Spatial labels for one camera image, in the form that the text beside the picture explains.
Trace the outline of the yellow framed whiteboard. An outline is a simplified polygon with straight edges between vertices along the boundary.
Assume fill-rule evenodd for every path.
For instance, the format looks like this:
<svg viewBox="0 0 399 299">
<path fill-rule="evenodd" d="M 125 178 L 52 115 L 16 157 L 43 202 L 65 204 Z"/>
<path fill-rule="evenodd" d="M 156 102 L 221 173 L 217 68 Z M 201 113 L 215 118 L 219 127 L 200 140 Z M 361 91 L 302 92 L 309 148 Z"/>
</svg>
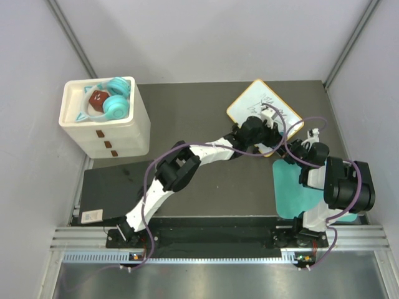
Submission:
<svg viewBox="0 0 399 299">
<path fill-rule="evenodd" d="M 264 106 L 271 107 L 279 115 L 278 128 L 280 132 L 284 132 L 286 140 L 304 126 L 303 123 L 299 123 L 302 118 L 268 85 L 257 79 L 226 110 L 234 125 L 232 132 L 224 137 L 234 148 L 244 151 L 255 146 L 265 157 L 273 154 L 273 150 L 259 151 L 256 146 L 261 142 L 263 122 L 260 112 Z"/>
</svg>

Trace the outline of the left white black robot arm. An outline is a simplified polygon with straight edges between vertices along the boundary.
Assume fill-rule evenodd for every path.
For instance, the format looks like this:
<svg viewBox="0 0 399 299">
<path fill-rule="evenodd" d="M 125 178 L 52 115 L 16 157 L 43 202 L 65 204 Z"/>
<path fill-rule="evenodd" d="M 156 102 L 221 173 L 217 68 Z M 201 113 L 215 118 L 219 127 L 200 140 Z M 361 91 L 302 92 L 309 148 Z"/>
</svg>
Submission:
<svg viewBox="0 0 399 299">
<path fill-rule="evenodd" d="M 265 120 L 250 116 L 241 125 L 234 125 L 232 132 L 209 143 L 177 142 L 172 149 L 154 160 L 145 171 L 141 199 L 117 225 L 120 240 L 128 247 L 141 241 L 141 231 L 159 207 L 174 193 L 187 187 L 198 168 L 217 161 L 228 161 L 242 155 L 250 155 L 248 148 L 265 144 L 275 152 L 284 142 L 286 123 L 282 130 L 271 118 Z"/>
</svg>

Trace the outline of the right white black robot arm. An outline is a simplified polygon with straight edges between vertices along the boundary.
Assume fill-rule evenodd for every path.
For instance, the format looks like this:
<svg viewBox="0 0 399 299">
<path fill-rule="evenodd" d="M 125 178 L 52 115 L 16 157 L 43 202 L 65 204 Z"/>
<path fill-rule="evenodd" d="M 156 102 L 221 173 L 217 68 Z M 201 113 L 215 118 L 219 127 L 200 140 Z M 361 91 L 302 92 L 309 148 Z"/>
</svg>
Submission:
<svg viewBox="0 0 399 299">
<path fill-rule="evenodd" d="M 277 150 L 273 166 L 277 214 L 293 221 L 290 237 L 303 247 L 321 239 L 329 225 L 369 211 L 375 189 L 368 163 L 332 157 L 329 147 L 300 139 Z"/>
</svg>

